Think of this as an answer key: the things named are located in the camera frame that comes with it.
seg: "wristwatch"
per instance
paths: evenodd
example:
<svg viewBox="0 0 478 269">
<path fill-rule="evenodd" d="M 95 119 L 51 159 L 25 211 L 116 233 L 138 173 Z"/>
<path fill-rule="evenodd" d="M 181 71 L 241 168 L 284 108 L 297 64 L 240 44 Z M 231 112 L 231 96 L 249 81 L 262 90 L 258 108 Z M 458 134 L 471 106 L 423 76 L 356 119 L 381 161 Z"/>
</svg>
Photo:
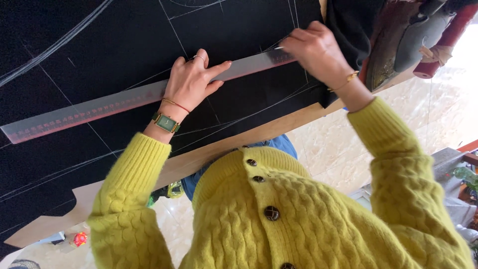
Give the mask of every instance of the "wristwatch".
<svg viewBox="0 0 478 269">
<path fill-rule="evenodd" d="M 179 130 L 179 123 L 170 117 L 164 115 L 163 113 L 154 113 L 152 116 L 152 120 L 154 120 L 154 124 L 158 127 L 170 132 L 175 133 Z"/>
</svg>

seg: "yellow plastic bag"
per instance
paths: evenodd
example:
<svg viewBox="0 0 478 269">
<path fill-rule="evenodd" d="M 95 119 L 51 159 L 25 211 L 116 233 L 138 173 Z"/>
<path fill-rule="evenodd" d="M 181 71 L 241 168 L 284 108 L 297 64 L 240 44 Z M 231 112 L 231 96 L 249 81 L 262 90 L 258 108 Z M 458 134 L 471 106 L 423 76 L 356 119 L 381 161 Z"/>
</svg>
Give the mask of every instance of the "yellow plastic bag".
<svg viewBox="0 0 478 269">
<path fill-rule="evenodd" d="M 179 198 L 181 195 L 183 195 L 184 189 L 183 186 L 181 185 L 181 181 L 176 181 L 168 186 L 168 196 L 169 198 Z"/>
</svg>

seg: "cable knit sweater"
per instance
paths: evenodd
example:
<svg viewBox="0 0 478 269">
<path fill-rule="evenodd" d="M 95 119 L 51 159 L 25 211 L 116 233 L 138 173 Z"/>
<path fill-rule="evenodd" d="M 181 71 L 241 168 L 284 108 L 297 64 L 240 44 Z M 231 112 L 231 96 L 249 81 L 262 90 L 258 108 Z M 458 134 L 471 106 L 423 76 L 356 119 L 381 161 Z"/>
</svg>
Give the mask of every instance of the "cable knit sweater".
<svg viewBox="0 0 478 269">
<path fill-rule="evenodd" d="M 201 177 L 180 268 L 473 268 L 413 132 L 380 98 L 348 118 L 374 156 L 373 212 L 282 151 L 241 148 Z M 173 268 L 145 206 L 170 150 L 137 134 L 106 177 L 88 219 L 99 269 Z M 269 206 L 278 214 L 266 217 Z"/>
</svg>

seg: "button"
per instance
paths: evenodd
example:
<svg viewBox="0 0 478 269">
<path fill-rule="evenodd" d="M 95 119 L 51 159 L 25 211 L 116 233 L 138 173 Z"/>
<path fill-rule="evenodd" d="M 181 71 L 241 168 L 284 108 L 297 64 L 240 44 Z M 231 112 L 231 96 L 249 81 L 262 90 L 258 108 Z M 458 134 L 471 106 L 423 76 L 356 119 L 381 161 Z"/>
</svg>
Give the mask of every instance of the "button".
<svg viewBox="0 0 478 269">
<path fill-rule="evenodd" d="M 258 182 L 258 183 L 261 183 L 261 182 L 264 182 L 266 181 L 265 178 L 261 177 L 261 176 L 255 176 L 252 178 L 255 182 Z"/>
<path fill-rule="evenodd" d="M 264 209 L 264 216 L 266 216 L 266 218 L 270 221 L 276 221 L 279 219 L 281 214 L 275 206 L 270 205 Z"/>
<path fill-rule="evenodd" d="M 295 269 L 295 266 L 292 263 L 286 262 L 281 265 L 281 269 Z"/>
<path fill-rule="evenodd" d="M 250 166 L 257 166 L 257 162 L 253 159 L 247 160 L 247 164 L 250 165 Z"/>
</svg>

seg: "black garment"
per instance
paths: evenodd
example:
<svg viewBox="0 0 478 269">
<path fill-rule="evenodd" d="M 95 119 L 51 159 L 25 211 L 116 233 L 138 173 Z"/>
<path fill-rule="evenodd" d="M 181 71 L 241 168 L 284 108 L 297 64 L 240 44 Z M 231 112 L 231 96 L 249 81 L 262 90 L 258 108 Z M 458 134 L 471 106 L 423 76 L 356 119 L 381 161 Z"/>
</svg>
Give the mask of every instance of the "black garment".
<svg viewBox="0 0 478 269">
<path fill-rule="evenodd" d="M 327 25 L 355 69 L 369 52 L 368 37 L 382 2 L 328 3 Z M 194 0 L 105 3 L 68 43 L 0 87 L 0 125 L 166 79 L 177 57 L 191 58 L 199 48 L 216 65 L 270 49 L 294 27 L 322 21 L 318 0 L 204 0 L 200 6 Z M 3 1 L 0 81 L 60 40 L 99 4 Z M 171 156 L 315 102 L 326 107 L 336 98 L 298 63 L 228 81 L 182 122 L 171 140 Z M 70 211 L 76 204 L 71 190 L 103 180 L 158 107 L 145 105 L 17 145 L 8 145 L 0 134 L 0 242 L 40 215 Z"/>
</svg>

